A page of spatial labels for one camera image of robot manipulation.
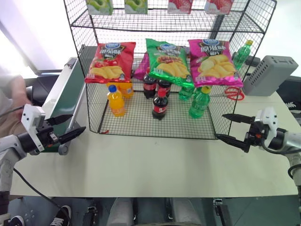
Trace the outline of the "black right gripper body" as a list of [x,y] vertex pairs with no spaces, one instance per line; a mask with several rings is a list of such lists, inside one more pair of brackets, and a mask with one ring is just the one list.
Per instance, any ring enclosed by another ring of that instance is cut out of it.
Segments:
[[245,147],[243,149],[245,153],[248,153],[250,146],[261,146],[261,140],[265,138],[266,126],[261,121],[256,121],[254,116],[247,116],[243,122],[250,124],[249,131],[244,138]]

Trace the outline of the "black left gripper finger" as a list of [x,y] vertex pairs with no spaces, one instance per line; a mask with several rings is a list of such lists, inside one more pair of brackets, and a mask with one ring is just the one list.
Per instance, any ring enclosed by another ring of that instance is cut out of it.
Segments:
[[85,129],[86,127],[79,127],[70,130],[69,132],[58,137],[59,143],[62,145],[68,143],[69,141],[72,141],[76,137],[80,136],[85,131]]
[[64,123],[65,121],[69,120],[73,115],[72,114],[63,114],[63,115],[59,115],[57,117],[52,117],[49,119],[46,119],[46,121],[50,124],[50,125],[59,125]]

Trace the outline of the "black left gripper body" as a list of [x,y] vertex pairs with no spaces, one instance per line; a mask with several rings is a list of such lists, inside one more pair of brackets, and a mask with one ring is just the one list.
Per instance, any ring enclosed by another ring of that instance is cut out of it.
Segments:
[[62,120],[59,117],[49,118],[37,128],[37,136],[43,147],[51,147],[60,143],[60,138],[54,133],[54,125],[61,124]]

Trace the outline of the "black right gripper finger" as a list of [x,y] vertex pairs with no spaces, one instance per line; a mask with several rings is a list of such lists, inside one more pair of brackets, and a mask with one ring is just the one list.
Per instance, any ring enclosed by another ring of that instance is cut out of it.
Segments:
[[245,153],[249,152],[249,145],[243,141],[237,140],[235,137],[224,134],[216,134],[216,137],[228,145],[241,149]]
[[254,116],[250,117],[250,116],[245,116],[245,115],[235,114],[235,113],[223,114],[222,117],[238,123],[253,123],[255,119]]

